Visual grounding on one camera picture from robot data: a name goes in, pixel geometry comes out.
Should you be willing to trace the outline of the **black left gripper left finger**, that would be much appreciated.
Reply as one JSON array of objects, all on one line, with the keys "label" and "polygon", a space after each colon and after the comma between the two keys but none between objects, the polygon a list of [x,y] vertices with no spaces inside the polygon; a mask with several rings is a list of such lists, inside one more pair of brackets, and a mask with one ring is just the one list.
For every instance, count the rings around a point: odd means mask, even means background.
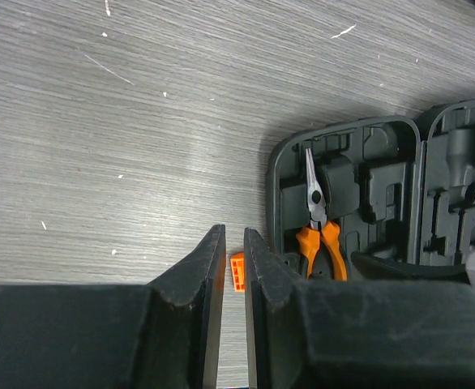
[{"label": "black left gripper left finger", "polygon": [[225,227],[148,284],[0,284],[0,388],[213,388]]}]

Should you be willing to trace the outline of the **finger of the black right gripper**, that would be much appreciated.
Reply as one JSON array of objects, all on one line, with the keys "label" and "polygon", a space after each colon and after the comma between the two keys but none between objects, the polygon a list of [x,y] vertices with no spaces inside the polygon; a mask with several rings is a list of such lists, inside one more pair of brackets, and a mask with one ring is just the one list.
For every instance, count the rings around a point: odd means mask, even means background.
[{"label": "finger of the black right gripper", "polygon": [[351,261],[363,277],[371,280],[431,280],[468,284],[465,265],[424,266],[381,259],[354,251]]}]

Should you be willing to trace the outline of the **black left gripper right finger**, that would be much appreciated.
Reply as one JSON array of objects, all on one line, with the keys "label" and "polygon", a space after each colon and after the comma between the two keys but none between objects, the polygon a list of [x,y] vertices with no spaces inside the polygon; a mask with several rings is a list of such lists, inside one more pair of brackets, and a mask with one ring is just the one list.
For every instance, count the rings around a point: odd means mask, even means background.
[{"label": "black left gripper right finger", "polygon": [[431,281],[318,282],[244,232],[253,388],[475,388],[475,291]]}]

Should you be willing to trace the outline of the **orange black pliers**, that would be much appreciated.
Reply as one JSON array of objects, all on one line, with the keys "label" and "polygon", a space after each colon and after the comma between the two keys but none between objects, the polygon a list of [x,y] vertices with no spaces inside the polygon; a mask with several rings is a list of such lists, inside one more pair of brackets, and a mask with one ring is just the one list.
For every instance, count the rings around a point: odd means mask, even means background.
[{"label": "orange black pliers", "polygon": [[306,161],[306,206],[310,221],[296,234],[300,253],[306,265],[306,277],[313,272],[315,258],[324,244],[332,262],[334,280],[347,281],[349,278],[346,261],[340,251],[340,226],[327,217],[327,203],[319,184],[315,162],[310,148],[305,149]]}]

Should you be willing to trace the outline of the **black plastic tool case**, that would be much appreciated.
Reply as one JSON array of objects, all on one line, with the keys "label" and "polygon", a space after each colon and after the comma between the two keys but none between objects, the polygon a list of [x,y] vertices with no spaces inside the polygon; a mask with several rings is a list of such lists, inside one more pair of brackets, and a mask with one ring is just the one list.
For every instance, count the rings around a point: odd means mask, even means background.
[{"label": "black plastic tool case", "polygon": [[[266,243],[306,277],[296,234],[307,226],[305,149],[340,226],[348,280],[366,279],[351,254],[424,266],[466,264],[475,251],[475,100],[436,105],[417,118],[389,116],[302,130],[267,164]],[[334,280],[321,245],[313,280]]]}]

